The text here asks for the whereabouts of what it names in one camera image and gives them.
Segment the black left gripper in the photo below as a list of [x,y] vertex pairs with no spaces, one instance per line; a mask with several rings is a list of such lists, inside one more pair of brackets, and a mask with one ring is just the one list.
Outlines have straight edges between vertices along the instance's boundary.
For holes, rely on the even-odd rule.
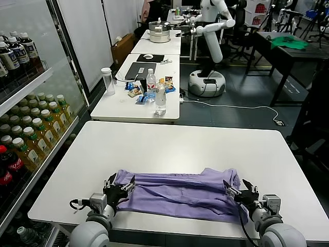
[[107,205],[117,207],[121,199],[127,199],[128,193],[131,193],[135,188],[135,175],[131,178],[130,182],[124,186],[115,185],[114,181],[117,173],[112,174],[103,183],[103,193],[107,198]]

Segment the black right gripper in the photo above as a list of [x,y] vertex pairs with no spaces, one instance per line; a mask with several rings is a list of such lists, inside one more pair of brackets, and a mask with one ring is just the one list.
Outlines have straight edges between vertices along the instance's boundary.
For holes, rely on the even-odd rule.
[[255,201],[259,199],[258,187],[245,179],[242,181],[249,191],[239,191],[223,180],[226,194],[234,198],[235,202],[242,203],[247,209],[255,209],[257,207]]

